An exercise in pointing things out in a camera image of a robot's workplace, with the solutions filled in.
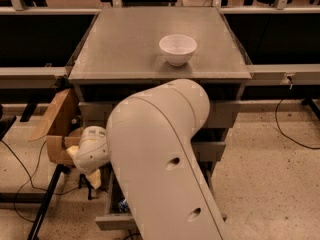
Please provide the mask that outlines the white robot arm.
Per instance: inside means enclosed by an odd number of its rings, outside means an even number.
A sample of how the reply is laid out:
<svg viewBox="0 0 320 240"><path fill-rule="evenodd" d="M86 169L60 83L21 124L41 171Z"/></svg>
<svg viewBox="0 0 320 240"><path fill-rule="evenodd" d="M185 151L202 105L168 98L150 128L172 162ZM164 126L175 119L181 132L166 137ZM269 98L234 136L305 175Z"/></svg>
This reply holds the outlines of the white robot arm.
<svg viewBox="0 0 320 240"><path fill-rule="evenodd" d="M67 152L90 178L112 164L143 240L230 240L191 146L209 110L198 83L174 80L120 102Z"/></svg>

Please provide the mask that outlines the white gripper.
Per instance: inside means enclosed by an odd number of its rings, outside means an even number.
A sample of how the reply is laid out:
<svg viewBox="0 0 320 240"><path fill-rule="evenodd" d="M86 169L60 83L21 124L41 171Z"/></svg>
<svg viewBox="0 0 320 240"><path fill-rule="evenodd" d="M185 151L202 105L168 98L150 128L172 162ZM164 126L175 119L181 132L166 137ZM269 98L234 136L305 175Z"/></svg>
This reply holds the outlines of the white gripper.
<svg viewBox="0 0 320 240"><path fill-rule="evenodd" d="M67 149L77 169L87 174L86 178L94 189L101 186L101 172L98 168L110 161L106 129L89 126L84 129L78 146Z"/></svg>

